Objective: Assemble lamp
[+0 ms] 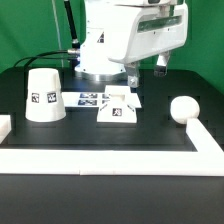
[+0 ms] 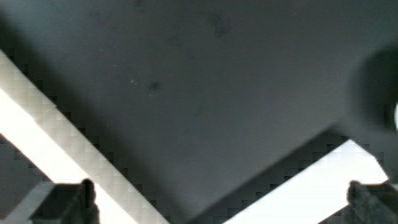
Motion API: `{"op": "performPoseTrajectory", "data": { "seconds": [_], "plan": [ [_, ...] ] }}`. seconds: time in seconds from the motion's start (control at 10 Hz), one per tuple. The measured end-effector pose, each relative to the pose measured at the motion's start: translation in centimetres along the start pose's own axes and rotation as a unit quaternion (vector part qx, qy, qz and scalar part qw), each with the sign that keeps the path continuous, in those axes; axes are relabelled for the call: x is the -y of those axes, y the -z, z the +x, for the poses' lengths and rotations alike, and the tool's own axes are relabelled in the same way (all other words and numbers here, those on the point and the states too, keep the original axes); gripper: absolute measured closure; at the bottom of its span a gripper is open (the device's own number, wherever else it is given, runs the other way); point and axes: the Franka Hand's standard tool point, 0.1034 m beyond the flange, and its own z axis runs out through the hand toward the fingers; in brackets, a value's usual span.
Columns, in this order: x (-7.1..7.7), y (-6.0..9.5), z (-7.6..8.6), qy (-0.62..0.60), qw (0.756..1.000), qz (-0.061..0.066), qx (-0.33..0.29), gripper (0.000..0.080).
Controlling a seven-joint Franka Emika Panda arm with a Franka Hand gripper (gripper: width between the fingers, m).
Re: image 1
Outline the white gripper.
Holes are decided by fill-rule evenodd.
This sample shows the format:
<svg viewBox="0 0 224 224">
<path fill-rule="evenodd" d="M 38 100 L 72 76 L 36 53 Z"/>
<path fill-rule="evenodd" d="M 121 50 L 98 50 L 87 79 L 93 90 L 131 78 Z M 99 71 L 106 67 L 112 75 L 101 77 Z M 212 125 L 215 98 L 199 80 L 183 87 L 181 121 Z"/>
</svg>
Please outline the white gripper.
<svg viewBox="0 0 224 224">
<path fill-rule="evenodd" d="M 139 61 L 158 55 L 156 77 L 167 74 L 170 50 L 183 46 L 187 39 L 188 6 L 173 0 L 139 5 L 124 2 L 109 4 L 106 13 L 105 46 L 110 61 L 127 64 L 127 82 L 139 86 Z"/>
</svg>

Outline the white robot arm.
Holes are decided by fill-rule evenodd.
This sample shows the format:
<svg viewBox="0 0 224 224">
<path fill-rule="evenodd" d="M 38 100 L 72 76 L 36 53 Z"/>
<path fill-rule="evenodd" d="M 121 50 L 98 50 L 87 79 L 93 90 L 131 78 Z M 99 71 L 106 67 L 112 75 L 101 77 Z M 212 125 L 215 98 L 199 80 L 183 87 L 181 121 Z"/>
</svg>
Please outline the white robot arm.
<svg viewBox="0 0 224 224">
<path fill-rule="evenodd" d="M 78 77 L 125 80 L 139 86 L 139 62 L 155 56 L 154 75 L 167 74 L 171 51 L 188 31 L 185 0 L 84 0 L 86 38 L 80 46 Z"/>
</svg>

